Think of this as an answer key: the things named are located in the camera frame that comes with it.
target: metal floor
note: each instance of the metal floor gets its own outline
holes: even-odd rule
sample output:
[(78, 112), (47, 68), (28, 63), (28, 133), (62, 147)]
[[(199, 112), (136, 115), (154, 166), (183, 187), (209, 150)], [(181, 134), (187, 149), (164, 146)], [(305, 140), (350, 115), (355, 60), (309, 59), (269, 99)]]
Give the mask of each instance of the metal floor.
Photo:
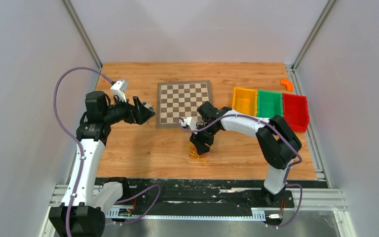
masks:
[[(287, 211), (284, 217), (291, 218)], [(340, 237), (331, 211), (302, 211), (295, 224), (280, 230), (254, 221), (141, 220), (131, 225), (107, 224), (103, 237)]]

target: yellow bin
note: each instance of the yellow bin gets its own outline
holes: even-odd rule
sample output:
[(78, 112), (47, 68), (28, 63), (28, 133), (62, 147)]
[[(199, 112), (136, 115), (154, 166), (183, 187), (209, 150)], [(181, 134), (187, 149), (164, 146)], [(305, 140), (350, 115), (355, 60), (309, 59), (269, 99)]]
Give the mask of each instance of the yellow bin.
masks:
[(258, 112), (258, 90), (235, 87), (231, 108), (239, 113), (256, 116)]

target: white bracket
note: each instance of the white bracket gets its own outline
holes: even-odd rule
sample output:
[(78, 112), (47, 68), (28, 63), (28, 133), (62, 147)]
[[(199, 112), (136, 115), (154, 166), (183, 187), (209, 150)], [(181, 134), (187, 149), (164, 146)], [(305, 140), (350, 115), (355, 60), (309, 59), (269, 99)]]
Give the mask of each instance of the white bracket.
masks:
[(123, 102), (127, 102), (127, 98), (125, 97), (125, 90), (128, 87), (128, 82), (124, 79), (118, 80), (111, 86), (110, 90), (113, 93), (114, 97), (118, 96), (118, 99)]

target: cable connector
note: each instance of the cable connector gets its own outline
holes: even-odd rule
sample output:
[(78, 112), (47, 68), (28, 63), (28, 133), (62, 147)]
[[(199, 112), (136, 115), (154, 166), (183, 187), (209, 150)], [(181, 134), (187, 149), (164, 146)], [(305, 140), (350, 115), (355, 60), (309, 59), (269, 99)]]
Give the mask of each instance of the cable connector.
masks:
[(268, 219), (282, 219), (282, 215), (281, 214), (271, 214), (271, 215), (268, 215), (268, 216), (266, 216), (266, 218), (268, 218)]

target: red bin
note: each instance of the red bin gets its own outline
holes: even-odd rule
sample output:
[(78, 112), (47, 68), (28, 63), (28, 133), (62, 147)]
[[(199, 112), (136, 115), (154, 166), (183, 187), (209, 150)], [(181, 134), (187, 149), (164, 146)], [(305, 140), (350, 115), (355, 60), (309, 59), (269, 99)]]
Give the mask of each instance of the red bin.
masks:
[(310, 118), (307, 98), (301, 95), (282, 94), (284, 119), (293, 131), (306, 132)]

